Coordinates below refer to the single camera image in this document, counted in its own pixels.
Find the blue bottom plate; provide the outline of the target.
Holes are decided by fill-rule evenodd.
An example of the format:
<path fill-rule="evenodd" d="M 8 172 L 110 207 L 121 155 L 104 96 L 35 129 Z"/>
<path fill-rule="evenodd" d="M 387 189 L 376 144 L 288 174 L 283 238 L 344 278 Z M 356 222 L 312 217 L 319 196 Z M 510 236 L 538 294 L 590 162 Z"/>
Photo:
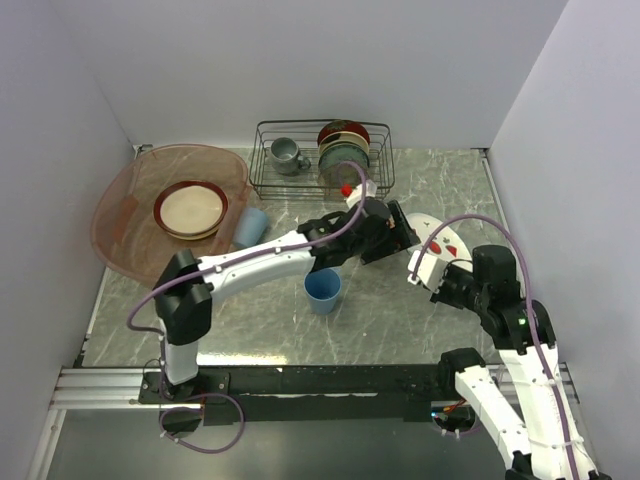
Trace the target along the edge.
<path fill-rule="evenodd" d="M 407 214 L 406 219 L 420 239 L 420 244 L 407 249 L 408 255 L 411 256 L 415 251 L 421 250 L 424 242 L 441 225 L 442 221 L 429 214 L 419 212 Z M 428 253 L 447 262 L 453 262 L 469 272 L 472 271 L 472 255 L 460 236 L 450 226 L 441 230 L 434 237 Z"/>

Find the red-rimmed cream plate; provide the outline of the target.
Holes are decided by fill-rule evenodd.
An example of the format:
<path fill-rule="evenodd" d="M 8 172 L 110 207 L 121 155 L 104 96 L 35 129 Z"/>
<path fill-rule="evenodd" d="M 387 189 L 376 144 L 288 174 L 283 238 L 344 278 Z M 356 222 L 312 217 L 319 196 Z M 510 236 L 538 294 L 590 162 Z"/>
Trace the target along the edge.
<path fill-rule="evenodd" d="M 181 181 L 158 195 L 153 218 L 166 233 L 171 230 L 194 234 L 218 229 L 228 208 L 227 196 L 218 185 L 206 181 Z"/>

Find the cream white bear plate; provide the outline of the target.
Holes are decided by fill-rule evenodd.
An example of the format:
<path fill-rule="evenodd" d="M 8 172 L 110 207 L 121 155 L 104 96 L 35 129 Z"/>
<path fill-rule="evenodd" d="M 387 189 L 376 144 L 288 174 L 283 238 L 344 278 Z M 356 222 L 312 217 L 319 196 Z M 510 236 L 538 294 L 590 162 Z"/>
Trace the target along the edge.
<path fill-rule="evenodd" d="M 194 233 L 194 234 L 187 234 L 184 232 L 176 232 L 176 231 L 168 231 L 168 235 L 172 236 L 173 238 L 177 238 L 180 240 L 185 240 L 185 241 L 196 241 L 196 240 L 201 240 L 201 239 L 205 239 L 208 238 L 210 236 L 213 236 L 217 233 L 218 229 L 217 228 L 212 228 L 203 232 L 199 232 L 199 233 Z"/>

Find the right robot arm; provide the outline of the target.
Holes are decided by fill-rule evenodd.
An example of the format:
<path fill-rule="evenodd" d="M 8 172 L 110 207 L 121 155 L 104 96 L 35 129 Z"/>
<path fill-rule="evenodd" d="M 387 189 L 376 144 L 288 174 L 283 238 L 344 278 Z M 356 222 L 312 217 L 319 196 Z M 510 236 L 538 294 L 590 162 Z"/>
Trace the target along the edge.
<path fill-rule="evenodd" d="M 428 254 L 419 277 L 435 303 L 475 313 L 493 340 L 514 386 L 513 408 L 473 348 L 442 354 L 440 392 L 462 397 L 493 440 L 508 479 L 603 479 L 564 390 L 548 312 L 529 295 L 522 254 L 500 245 L 474 249 L 460 266 Z"/>

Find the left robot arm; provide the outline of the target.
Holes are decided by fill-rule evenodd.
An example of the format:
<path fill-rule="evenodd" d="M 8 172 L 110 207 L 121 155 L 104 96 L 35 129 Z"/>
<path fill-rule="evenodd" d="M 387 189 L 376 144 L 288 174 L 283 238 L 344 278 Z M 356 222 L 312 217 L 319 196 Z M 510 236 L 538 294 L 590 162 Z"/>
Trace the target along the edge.
<path fill-rule="evenodd" d="M 215 303 L 281 278 L 337 268 L 354 257 L 369 264 L 418 242 L 397 201 L 368 197 L 347 211 L 308 220 L 275 240 L 235 253 L 175 254 L 153 290 L 164 335 L 164 392 L 177 402 L 197 393 L 198 343 L 211 328 Z"/>

